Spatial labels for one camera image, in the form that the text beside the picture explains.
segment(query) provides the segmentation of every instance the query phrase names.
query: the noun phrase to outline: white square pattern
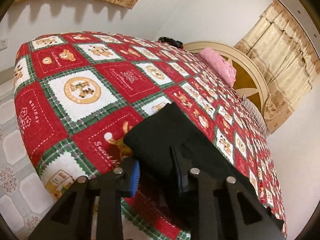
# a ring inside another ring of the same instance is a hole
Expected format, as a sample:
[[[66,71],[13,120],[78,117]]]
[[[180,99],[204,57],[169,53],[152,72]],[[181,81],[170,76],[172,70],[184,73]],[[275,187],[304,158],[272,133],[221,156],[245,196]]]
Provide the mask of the white square pattern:
[[[233,145],[228,141],[228,139],[217,129],[217,143],[216,147],[220,149],[225,158],[227,158],[233,165]]]
[[[119,57],[112,49],[109,49],[105,44],[102,43],[79,44],[77,46],[81,48],[90,58],[96,61],[121,59],[121,57]]]
[[[243,129],[243,125],[242,122],[240,120],[240,118],[236,115],[236,113],[233,113],[233,118],[236,120],[236,122],[239,124],[239,126],[241,127],[241,129]]]
[[[171,62],[171,63],[168,63],[168,64],[172,68],[174,68],[176,71],[178,71],[181,76],[183,76],[183,77],[189,76],[189,73],[187,71],[185,71],[178,63]]]
[[[256,194],[258,196],[259,194],[258,194],[257,178],[250,169],[249,169],[249,180],[250,180],[251,184],[253,185],[254,189],[256,190]]]
[[[185,90],[193,99],[197,99],[199,97],[199,92],[195,90],[188,82],[184,83],[181,88]]]
[[[240,136],[235,133],[235,143],[236,143],[236,148],[239,150],[239,152],[242,154],[244,158],[247,158],[247,151],[245,144],[243,143],[243,140],[240,138]]]
[[[172,80],[166,74],[164,74],[152,63],[138,63],[136,66],[143,70],[148,77],[150,77],[159,85],[165,85],[172,82]]]
[[[204,83],[201,78],[195,77],[195,80],[196,80],[201,86],[203,86],[205,90],[208,91],[208,90],[210,89],[210,87],[209,87],[206,83]]]
[[[44,185],[60,170],[68,172],[70,176],[76,180],[80,176],[86,176],[85,172],[76,162],[71,153],[64,152],[60,156],[46,166],[41,174],[41,181]]]
[[[39,40],[32,41],[34,49],[41,49],[49,45],[58,45],[64,43],[58,36],[49,36]]]
[[[168,52],[167,50],[161,50],[161,52],[163,54],[165,54],[166,56],[168,56],[170,59],[173,59],[173,60],[178,60],[177,57],[175,57],[174,55],[172,55],[170,52]]]
[[[272,197],[272,194],[269,190],[266,189],[266,195],[267,195],[267,203],[270,205],[270,206],[274,206],[273,205],[273,197]]]
[[[148,44],[148,43],[146,43],[146,42],[144,42],[143,40],[141,40],[141,39],[132,39],[133,41],[135,41],[136,43],[139,43],[140,45],[142,45],[142,46],[145,46],[145,47],[153,47],[152,45],[150,45],[150,44]]]
[[[203,99],[202,96],[198,96],[196,102],[206,111],[206,113],[211,118],[213,118],[216,109],[211,104],[209,104],[207,100]]]
[[[162,109],[166,104],[170,103],[171,101],[169,99],[167,99],[165,96],[162,96],[143,106],[142,110],[147,115],[151,116]]]
[[[152,52],[150,52],[149,50],[145,49],[145,48],[141,48],[141,47],[136,47],[133,46],[133,48],[137,51],[139,51],[141,54],[143,54],[145,57],[147,57],[148,59],[152,59],[152,60],[160,60],[155,54],[153,54]]]
[[[122,43],[121,41],[117,40],[116,38],[111,37],[111,36],[107,36],[107,35],[93,35],[93,36],[103,40],[106,43],[119,43],[119,44]]]
[[[226,119],[227,122],[228,122],[230,125],[232,125],[233,119],[232,119],[231,115],[224,109],[223,106],[220,106],[220,107],[219,107],[218,113],[221,114],[221,115],[224,117],[224,119]]]
[[[83,84],[85,82],[88,82],[88,85],[90,86],[87,86],[85,88],[86,90],[89,90],[92,87],[91,91],[94,92],[93,95],[89,94],[87,99],[79,99],[79,101],[74,100],[74,98],[79,95],[80,90],[75,90],[70,94],[66,94],[65,90],[65,88],[68,88],[68,82],[70,82],[71,79],[75,80],[72,83],[74,85],[74,88],[76,88],[78,83]],[[92,114],[102,107],[105,107],[117,101],[116,97],[101,83],[96,75],[93,74],[90,70],[84,70],[67,76],[63,76],[61,78],[53,79],[49,81],[49,85],[52,91],[55,93],[57,99],[60,101],[60,104],[67,112],[68,116],[74,122]]]
[[[14,90],[16,90],[21,83],[27,81],[29,78],[30,75],[28,71],[27,59],[26,57],[23,57],[18,61],[14,68]]]

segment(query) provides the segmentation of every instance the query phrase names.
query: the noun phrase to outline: electrical outlet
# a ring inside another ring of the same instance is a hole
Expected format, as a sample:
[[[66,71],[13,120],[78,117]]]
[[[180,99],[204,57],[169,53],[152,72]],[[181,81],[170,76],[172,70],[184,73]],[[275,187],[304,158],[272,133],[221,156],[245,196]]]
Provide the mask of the electrical outlet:
[[[6,49],[8,47],[8,40],[0,40],[0,50]]]

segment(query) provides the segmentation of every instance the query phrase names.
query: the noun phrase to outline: metal screw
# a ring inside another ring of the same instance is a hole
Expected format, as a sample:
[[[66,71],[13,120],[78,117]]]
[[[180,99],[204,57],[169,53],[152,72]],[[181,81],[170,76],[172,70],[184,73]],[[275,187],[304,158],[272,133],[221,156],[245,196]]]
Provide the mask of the metal screw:
[[[191,168],[190,173],[193,175],[198,175],[200,173],[200,170],[198,168]]]
[[[79,182],[79,183],[85,183],[86,181],[87,181],[87,177],[86,176],[80,176],[78,179],[77,179],[77,181]]]
[[[236,183],[236,178],[229,176],[227,177],[227,182],[229,182],[230,184],[235,184]]]
[[[123,169],[120,168],[120,167],[117,167],[117,168],[115,168],[115,169],[113,170],[113,172],[114,172],[115,174],[121,174],[121,173],[123,172]]]

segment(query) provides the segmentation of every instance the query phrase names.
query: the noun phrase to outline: quilt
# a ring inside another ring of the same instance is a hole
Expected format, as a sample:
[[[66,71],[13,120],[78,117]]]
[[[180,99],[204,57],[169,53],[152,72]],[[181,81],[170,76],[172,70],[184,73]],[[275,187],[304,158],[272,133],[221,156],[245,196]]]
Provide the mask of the quilt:
[[[20,47],[14,87],[28,156],[55,199],[79,176],[117,167],[131,155],[124,135],[176,102],[285,220],[266,139],[235,91],[187,51],[114,33],[44,35]],[[124,239],[190,239],[160,191],[141,176],[135,197],[122,199]]]

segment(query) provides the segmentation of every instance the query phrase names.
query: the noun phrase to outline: striped pillow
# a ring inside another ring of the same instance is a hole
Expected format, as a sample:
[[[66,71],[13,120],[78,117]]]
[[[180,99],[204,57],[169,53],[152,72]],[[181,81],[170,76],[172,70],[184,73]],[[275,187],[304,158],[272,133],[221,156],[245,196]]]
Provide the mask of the striped pillow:
[[[246,96],[242,97],[242,104],[248,110],[249,114],[256,121],[264,137],[266,137],[267,126],[258,108]]]

